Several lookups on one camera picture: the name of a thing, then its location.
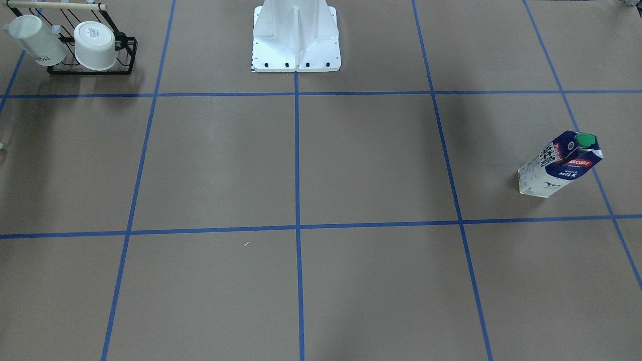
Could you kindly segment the white upturned cup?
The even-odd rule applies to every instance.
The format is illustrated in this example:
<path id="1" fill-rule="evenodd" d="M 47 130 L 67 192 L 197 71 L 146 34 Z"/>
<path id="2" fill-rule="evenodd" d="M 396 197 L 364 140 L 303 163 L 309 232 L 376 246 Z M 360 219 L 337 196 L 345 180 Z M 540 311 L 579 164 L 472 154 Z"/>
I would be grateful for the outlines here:
<path id="1" fill-rule="evenodd" d="M 103 23 L 85 21 L 74 28 L 74 57 L 79 64 L 94 71 L 114 66 L 117 54 L 114 32 Z"/>
<path id="2" fill-rule="evenodd" d="M 66 59 L 66 46 L 37 16 L 19 16 L 3 30 L 41 66 L 55 66 Z"/>

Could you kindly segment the blue white milk carton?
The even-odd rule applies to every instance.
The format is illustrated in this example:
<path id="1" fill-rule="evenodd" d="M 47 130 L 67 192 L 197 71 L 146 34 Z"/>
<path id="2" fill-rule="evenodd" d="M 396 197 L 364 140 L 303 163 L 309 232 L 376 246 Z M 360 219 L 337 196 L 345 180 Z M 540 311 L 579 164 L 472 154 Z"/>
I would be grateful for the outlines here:
<path id="1" fill-rule="evenodd" d="M 518 169 L 520 193 L 548 198 L 603 160 L 596 135 L 567 130 Z"/>

